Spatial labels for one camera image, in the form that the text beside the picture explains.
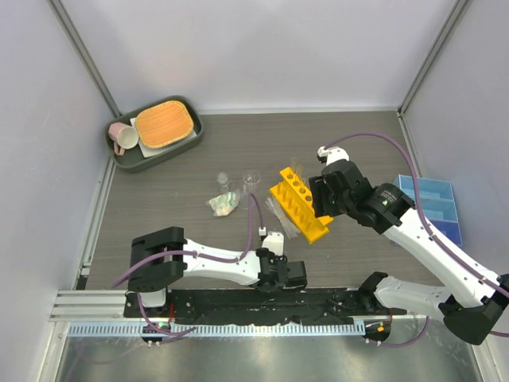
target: pink mug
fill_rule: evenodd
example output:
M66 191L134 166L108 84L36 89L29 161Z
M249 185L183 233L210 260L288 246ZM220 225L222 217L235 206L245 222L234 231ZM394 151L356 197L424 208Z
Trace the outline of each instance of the pink mug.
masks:
M108 135L113 141L113 151L118 156L124 155L126 150L135 147L139 140L138 131L121 122L112 123Z

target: small white object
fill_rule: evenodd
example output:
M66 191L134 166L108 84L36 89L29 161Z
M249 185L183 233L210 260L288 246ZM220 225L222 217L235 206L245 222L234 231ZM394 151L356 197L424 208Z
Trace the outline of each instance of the small white object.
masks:
M269 231L269 234L262 242L262 247L267 248L276 256L283 256L285 237L280 232Z
M140 293L142 304L145 308L156 308L166 304L166 288L156 290L155 292Z
M328 149L325 149L325 146L322 146L321 148L318 149L318 156L320 158L327 158L326 163L327 166L333 162L337 162L342 159L346 161L350 160L350 156L348 155L348 153L345 150L339 148L338 146L330 147Z

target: gray tabletop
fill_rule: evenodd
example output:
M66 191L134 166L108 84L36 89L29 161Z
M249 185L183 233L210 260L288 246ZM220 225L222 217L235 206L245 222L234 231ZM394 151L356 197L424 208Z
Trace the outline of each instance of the gray tabletop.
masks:
M395 112L285 113L203 116L205 136L191 150L141 173L115 172L91 266L87 289L107 289L129 267L133 238L170 226L204 245L240 251L247 241L247 211L212 216L205 202L219 194L216 175L224 171L233 186L254 169L262 180L261 202L280 181L279 170L291 157L304 176L320 174L317 148L346 134L383 132L405 144ZM372 185L409 173L399 152L377 138L353 138L341 145ZM264 209L269 230L282 230ZM310 287L357 287L373 271L416 283L440 285L412 255L384 236L337 217L330 233L310 245L304 237L286 240L290 260L304 260ZM213 279L183 279L175 287L238 287Z

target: yellow test tube rack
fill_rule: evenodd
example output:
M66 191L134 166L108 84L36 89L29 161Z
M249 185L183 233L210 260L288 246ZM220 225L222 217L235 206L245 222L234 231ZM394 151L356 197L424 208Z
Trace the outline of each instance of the yellow test tube rack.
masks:
M315 217L311 191L290 167L279 172L282 181L270 188L270 193L279 201L286 215L313 244L328 233L327 225L334 221L330 216Z

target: test tube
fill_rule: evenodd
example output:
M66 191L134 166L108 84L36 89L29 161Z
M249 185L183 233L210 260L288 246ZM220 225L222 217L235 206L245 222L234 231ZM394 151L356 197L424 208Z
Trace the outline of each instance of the test tube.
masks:
M295 169L295 179L293 180L293 185L299 185L299 182L302 182L302 178L304 176L304 166L297 165Z
M243 176L243 194L240 197L240 208L247 209L249 206L248 193L256 193L260 182L260 173L257 170L249 170Z
M289 169L290 169L290 172L288 174L288 178L293 179L293 175L297 171L297 158L292 157L289 159Z

